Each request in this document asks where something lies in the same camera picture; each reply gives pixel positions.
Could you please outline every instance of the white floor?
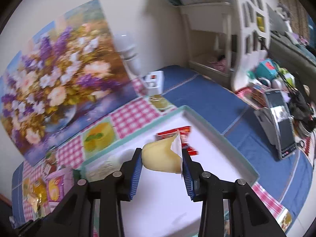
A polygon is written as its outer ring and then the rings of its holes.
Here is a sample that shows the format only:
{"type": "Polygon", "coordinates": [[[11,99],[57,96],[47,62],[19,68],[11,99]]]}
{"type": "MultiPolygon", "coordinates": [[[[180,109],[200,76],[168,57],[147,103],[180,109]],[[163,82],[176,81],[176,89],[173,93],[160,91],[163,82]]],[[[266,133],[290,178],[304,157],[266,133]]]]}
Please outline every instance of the white floor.
{"type": "Polygon", "coordinates": [[[306,202],[289,230],[287,237],[302,237],[316,217],[316,170],[313,172],[312,186],[306,202]]]}

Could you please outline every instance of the white tray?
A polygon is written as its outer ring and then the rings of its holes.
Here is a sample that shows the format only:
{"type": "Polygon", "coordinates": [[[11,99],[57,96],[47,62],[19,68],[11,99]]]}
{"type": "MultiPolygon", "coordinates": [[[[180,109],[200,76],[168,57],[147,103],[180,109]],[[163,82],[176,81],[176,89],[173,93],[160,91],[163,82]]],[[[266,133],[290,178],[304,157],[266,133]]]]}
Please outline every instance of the white tray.
{"type": "MultiPolygon", "coordinates": [[[[188,143],[199,152],[191,158],[204,170],[226,181],[244,178],[250,186],[258,180],[258,172],[246,158],[188,106],[170,112],[85,161],[84,170],[94,170],[104,161],[121,164],[132,158],[136,148],[155,141],[156,133],[186,125],[192,126],[188,143]]],[[[136,195],[131,202],[121,202],[121,209],[127,237],[186,237],[198,232],[202,202],[190,200],[181,175],[143,167],[136,195]]]]}

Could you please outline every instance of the flower painting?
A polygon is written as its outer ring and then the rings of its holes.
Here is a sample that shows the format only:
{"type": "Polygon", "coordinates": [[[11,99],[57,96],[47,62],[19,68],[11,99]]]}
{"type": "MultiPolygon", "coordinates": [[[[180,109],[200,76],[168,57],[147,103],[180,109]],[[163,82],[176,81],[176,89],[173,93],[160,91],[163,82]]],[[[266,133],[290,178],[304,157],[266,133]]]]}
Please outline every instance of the flower painting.
{"type": "Polygon", "coordinates": [[[40,30],[0,78],[0,118],[31,165],[136,97],[92,0],[40,30]]]}

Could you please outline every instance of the red snack wrapper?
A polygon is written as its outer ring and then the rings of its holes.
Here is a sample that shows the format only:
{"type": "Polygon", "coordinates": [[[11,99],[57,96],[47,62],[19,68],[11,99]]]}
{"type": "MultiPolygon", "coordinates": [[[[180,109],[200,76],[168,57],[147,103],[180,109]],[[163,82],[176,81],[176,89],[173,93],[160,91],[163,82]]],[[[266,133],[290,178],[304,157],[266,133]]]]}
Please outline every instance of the red snack wrapper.
{"type": "Polygon", "coordinates": [[[180,132],[182,148],[187,149],[190,156],[197,155],[198,151],[188,144],[188,135],[191,131],[191,126],[183,126],[183,127],[174,128],[168,131],[157,133],[156,139],[161,140],[161,139],[172,137],[175,134],[177,134],[178,131],[180,132]]]}

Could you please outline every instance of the curtain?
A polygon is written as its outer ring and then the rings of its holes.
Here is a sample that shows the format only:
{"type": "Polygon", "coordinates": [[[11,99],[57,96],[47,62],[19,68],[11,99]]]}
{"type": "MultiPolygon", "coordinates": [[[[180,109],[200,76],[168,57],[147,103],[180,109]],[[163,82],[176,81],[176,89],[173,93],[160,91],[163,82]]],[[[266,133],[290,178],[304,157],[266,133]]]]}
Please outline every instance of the curtain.
{"type": "Polygon", "coordinates": [[[293,32],[309,41],[308,14],[303,5],[298,0],[279,0],[279,2],[285,4],[292,13],[293,32]]]}

